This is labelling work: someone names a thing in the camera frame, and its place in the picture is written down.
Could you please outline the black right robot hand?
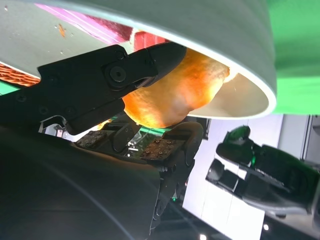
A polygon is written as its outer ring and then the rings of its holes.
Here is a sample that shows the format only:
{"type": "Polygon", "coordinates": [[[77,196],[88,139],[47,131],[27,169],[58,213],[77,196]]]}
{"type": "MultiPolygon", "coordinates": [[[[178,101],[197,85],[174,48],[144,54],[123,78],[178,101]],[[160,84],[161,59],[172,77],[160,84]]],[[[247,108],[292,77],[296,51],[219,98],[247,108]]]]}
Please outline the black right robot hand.
{"type": "Polygon", "coordinates": [[[38,67],[40,82],[0,98],[3,240],[146,240],[195,164],[203,127],[183,122],[157,148],[126,157],[131,121],[91,128],[124,110],[123,97],[174,70],[186,47],[131,54],[112,45],[38,67]],[[59,124],[81,143],[42,133],[59,124]]]}

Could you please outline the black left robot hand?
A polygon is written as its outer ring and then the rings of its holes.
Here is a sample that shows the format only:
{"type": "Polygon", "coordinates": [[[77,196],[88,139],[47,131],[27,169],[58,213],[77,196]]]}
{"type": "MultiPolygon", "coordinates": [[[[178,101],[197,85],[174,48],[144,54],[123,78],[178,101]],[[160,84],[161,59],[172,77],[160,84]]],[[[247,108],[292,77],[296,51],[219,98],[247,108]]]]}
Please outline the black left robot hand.
{"type": "Polygon", "coordinates": [[[246,171],[245,178],[215,158],[206,180],[249,206],[276,216],[312,215],[320,174],[289,153],[256,144],[250,133],[247,125],[237,127],[227,132],[216,148],[219,157],[246,171]]]}

